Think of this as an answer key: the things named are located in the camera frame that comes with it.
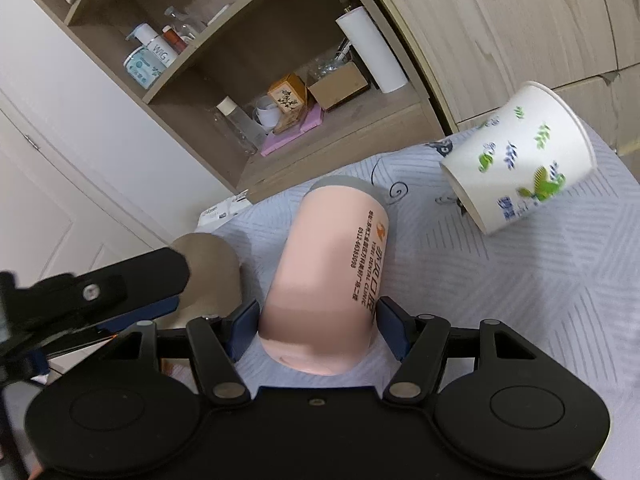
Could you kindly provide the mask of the white paper towel roll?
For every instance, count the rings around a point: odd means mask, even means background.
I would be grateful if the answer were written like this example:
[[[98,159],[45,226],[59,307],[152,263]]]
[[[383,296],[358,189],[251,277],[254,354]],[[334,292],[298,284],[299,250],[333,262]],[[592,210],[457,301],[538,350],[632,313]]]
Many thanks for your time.
[[[336,24],[352,43],[383,93],[392,93],[408,84],[396,56],[363,6],[343,14]]]

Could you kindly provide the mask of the wooden bookshelf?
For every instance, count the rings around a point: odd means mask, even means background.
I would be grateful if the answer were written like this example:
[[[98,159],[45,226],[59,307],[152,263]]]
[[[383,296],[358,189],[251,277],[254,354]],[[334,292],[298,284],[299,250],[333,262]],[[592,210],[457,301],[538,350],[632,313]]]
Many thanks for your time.
[[[368,156],[435,141],[444,132],[431,90],[380,0],[34,0],[131,99],[233,192],[277,194]],[[149,89],[126,73],[126,37],[137,24],[167,23],[176,6],[206,29]],[[337,20],[366,10],[408,77],[384,92],[369,84],[322,124],[267,156],[244,153],[221,130],[217,103],[240,105],[287,74],[306,76],[343,38]]]

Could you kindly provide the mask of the tissue pack bundle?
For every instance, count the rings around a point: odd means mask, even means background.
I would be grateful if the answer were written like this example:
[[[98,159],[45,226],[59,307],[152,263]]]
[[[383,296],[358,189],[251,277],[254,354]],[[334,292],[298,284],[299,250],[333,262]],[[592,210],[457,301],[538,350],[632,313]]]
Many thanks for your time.
[[[238,216],[242,211],[252,206],[245,190],[233,195],[222,202],[205,209],[198,217],[196,230],[198,232],[213,232]]]

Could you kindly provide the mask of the teal wipes canister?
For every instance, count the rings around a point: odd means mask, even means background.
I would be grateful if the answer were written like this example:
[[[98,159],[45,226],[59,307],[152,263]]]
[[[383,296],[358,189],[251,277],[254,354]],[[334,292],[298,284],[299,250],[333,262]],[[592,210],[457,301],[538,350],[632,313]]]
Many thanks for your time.
[[[124,67],[127,74],[144,90],[149,90],[166,70],[165,64],[145,46],[132,51],[127,56]]]

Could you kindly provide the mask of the orange floral tea box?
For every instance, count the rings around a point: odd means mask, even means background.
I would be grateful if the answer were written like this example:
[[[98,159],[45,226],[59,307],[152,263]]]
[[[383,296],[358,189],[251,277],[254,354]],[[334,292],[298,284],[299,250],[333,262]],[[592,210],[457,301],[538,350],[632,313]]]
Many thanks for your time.
[[[289,73],[275,81],[268,90],[268,96],[277,104],[281,112],[274,134],[292,128],[303,119],[307,111],[307,87],[296,73]]]

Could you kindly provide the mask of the small cardboard box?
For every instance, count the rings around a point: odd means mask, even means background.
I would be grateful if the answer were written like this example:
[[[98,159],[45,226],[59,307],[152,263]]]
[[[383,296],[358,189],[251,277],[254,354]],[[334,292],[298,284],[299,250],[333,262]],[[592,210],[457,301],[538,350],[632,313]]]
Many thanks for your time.
[[[309,91],[322,110],[332,110],[369,88],[369,81],[359,67],[348,62],[312,84]]]

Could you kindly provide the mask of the pink tumbler grey lid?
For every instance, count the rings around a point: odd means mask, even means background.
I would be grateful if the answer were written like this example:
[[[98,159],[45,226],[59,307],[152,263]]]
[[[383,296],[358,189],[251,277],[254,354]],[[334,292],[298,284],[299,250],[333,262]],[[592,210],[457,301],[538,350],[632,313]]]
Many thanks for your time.
[[[258,337],[273,361],[334,376],[367,355],[389,236],[373,184],[329,176],[309,189],[260,316]]]

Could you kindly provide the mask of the clear bottle cream cap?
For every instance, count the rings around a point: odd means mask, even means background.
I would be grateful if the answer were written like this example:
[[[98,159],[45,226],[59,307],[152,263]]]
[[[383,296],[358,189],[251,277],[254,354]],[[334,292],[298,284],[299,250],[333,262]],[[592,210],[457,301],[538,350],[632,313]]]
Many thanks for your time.
[[[255,155],[267,139],[267,133],[264,128],[256,120],[250,118],[247,112],[236,104],[230,96],[223,98],[216,107],[220,114],[226,118],[242,150],[247,155]]]

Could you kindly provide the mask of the white floral paper cup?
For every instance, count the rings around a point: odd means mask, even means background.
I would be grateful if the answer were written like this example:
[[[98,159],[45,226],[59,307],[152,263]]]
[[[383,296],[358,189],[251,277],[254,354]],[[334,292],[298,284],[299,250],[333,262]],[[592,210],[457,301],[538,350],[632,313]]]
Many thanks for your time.
[[[597,159],[573,110],[527,81],[440,166],[465,211],[492,234],[590,176]]]

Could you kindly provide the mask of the white patterned tablecloth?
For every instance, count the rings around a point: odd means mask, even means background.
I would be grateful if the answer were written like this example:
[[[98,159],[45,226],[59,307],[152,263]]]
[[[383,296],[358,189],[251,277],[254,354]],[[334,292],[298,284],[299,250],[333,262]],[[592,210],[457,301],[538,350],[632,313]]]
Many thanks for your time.
[[[496,316],[595,388],[613,428],[596,469],[639,474],[639,185],[598,137],[597,170],[542,211],[486,236],[457,207],[433,142],[350,165],[388,184],[383,289],[411,312],[471,327]]]

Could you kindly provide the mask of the white pump bottle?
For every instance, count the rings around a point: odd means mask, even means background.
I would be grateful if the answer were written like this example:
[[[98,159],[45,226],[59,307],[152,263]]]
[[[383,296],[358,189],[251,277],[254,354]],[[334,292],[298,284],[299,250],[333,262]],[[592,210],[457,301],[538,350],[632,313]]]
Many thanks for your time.
[[[137,39],[143,47],[146,47],[152,55],[155,55],[163,66],[169,67],[178,58],[178,53],[168,44],[148,23],[136,26],[126,37],[127,40]]]

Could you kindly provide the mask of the white door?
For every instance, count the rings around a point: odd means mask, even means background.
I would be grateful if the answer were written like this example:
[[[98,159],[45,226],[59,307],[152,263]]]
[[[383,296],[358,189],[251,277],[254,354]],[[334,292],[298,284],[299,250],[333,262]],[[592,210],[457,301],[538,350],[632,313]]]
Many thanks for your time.
[[[29,143],[31,133],[24,116],[3,99],[1,273],[12,272],[17,286],[29,287],[51,276],[86,274],[161,248],[145,243],[67,179]],[[180,295],[140,309],[164,316],[178,308]],[[1,352],[2,382],[46,374],[47,359],[40,347],[21,354]]]

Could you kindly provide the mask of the wooden wardrobe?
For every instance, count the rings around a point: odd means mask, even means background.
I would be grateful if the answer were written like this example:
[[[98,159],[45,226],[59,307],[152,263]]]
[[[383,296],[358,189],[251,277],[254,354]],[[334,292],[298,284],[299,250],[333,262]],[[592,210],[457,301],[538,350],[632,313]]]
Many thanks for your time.
[[[639,151],[639,0],[381,0],[452,128],[534,80],[621,155]]]

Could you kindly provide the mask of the pink flat box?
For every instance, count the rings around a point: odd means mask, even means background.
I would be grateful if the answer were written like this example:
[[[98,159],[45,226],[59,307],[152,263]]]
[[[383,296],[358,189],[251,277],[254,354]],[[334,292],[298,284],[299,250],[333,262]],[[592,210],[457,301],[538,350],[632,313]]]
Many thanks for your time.
[[[284,148],[285,145],[299,139],[307,132],[314,130],[314,128],[321,126],[323,122],[323,114],[323,108],[319,104],[314,104],[314,107],[307,113],[305,119],[298,124],[278,134],[275,134],[274,132],[269,133],[265,144],[260,149],[262,157],[266,157],[275,151],[280,150],[280,148]]]

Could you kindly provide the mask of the small white cup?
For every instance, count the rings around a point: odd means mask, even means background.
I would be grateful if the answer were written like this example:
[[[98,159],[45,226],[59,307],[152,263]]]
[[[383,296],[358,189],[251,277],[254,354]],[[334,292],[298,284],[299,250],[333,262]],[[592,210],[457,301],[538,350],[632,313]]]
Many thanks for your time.
[[[265,94],[255,101],[254,113],[256,120],[262,128],[272,130],[277,127],[281,118],[281,111],[278,104],[271,96]]]

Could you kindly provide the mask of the beige brown tumbler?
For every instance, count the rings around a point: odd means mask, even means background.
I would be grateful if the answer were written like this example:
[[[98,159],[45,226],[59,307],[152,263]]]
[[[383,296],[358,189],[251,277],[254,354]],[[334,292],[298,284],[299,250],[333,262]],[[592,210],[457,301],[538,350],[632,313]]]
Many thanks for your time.
[[[213,234],[190,233],[170,248],[183,255],[190,278],[178,308],[156,320],[161,330],[183,328],[192,318],[224,318],[242,304],[240,262],[229,243]]]

